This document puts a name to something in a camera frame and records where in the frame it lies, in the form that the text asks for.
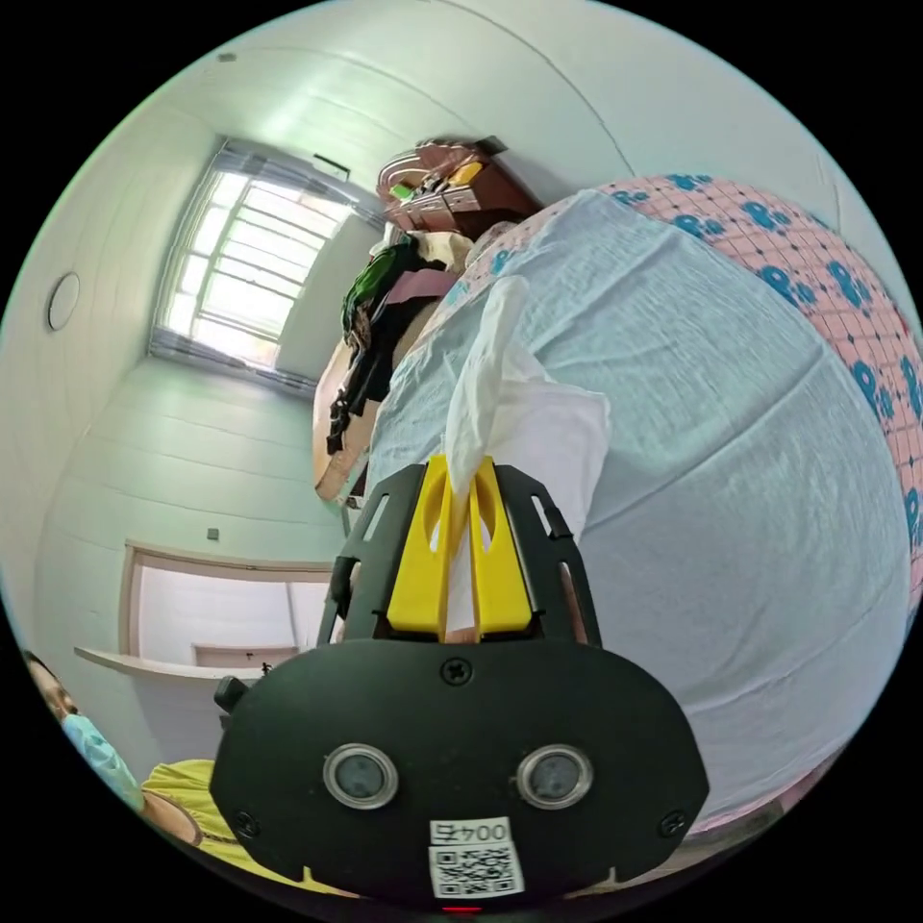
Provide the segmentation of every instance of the face mask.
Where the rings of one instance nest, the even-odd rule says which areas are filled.
[[[144,795],[125,761],[85,715],[69,714],[62,722],[67,739],[103,782],[135,811],[144,807]]]

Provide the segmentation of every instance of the hair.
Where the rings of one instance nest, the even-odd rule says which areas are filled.
[[[33,654],[32,651],[23,651],[22,656],[25,658],[27,665],[31,665],[34,663],[36,666],[40,666],[46,673],[53,676],[56,680],[58,679],[58,674],[55,673],[54,670],[48,669],[48,665],[41,658],[36,657],[36,655]]]

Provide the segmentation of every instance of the screw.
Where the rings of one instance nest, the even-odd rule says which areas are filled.
[[[444,682],[449,686],[464,686],[471,679],[471,664],[463,661],[460,657],[454,657],[446,661],[439,671]]]
[[[234,817],[234,826],[244,839],[253,839],[260,835],[260,824],[246,811],[238,811]]]
[[[661,821],[661,836],[671,838],[686,829],[686,815],[682,811],[671,811]]]

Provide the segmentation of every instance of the pink cloth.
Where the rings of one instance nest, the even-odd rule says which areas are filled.
[[[438,269],[417,269],[416,272],[405,272],[387,294],[385,304],[400,305],[412,298],[442,299],[455,284],[457,278],[451,272],[441,272]]]

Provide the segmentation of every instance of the door frame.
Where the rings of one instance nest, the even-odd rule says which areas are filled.
[[[169,570],[223,580],[264,580],[274,584],[324,584],[330,581],[333,564],[320,561],[250,561],[178,548],[164,548],[138,541],[125,542],[122,585],[118,605],[118,653],[139,657],[138,616],[142,567]]]

